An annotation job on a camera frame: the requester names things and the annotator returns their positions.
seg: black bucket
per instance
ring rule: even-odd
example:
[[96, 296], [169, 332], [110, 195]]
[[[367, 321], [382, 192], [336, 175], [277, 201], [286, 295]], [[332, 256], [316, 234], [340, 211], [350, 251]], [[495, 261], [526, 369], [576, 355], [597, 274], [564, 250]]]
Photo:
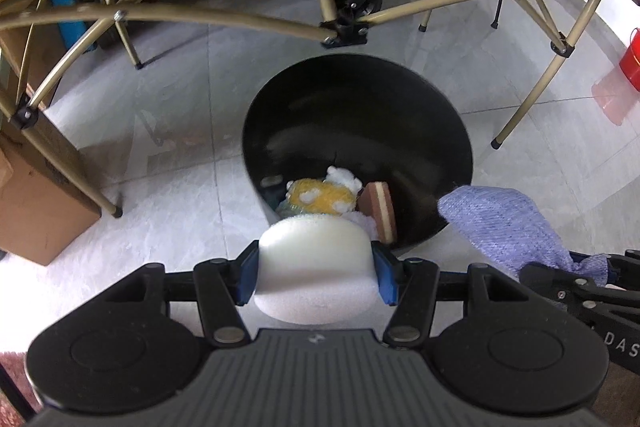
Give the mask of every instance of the black bucket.
[[396, 213], [396, 251], [446, 226], [436, 202], [471, 183], [471, 144], [449, 100], [407, 68], [368, 55], [309, 58], [255, 97], [242, 133], [244, 164], [270, 223], [286, 184], [324, 178], [330, 165], [363, 184], [385, 181]]

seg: red bucket handle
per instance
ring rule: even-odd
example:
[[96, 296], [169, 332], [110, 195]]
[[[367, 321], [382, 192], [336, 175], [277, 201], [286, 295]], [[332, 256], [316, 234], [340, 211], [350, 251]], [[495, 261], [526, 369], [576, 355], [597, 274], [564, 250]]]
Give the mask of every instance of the red bucket handle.
[[631, 36], [629, 37], [629, 50], [631, 51], [631, 56], [635, 58], [636, 64], [640, 66], [640, 59], [636, 57], [636, 52], [634, 51], [634, 47], [632, 46], [632, 42], [634, 41], [634, 37], [637, 32], [640, 32], [640, 28], [634, 28], [633, 30], [631, 30]]

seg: screw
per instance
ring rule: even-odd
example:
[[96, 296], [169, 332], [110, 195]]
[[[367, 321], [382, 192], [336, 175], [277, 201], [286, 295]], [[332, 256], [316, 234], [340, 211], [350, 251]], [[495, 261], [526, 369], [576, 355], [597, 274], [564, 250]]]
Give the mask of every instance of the screw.
[[213, 333], [213, 339], [220, 344], [235, 344], [244, 339], [244, 331], [235, 326], [224, 326]]
[[413, 342], [420, 338], [420, 331], [413, 326], [394, 326], [388, 333], [391, 340], [396, 342]]

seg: red bucket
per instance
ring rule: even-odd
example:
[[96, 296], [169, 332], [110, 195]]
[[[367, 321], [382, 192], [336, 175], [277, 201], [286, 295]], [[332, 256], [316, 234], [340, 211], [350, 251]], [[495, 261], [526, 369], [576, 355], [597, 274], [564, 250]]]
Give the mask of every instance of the red bucket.
[[620, 60], [620, 69], [629, 82], [640, 91], [640, 28], [631, 32], [631, 44]]

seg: white sponge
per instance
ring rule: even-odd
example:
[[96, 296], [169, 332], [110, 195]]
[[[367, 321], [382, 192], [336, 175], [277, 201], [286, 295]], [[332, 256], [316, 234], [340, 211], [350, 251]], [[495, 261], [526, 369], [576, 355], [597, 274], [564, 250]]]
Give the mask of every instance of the white sponge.
[[262, 234], [255, 303], [270, 317], [331, 324], [361, 314], [379, 299], [371, 243], [358, 225], [307, 214]]

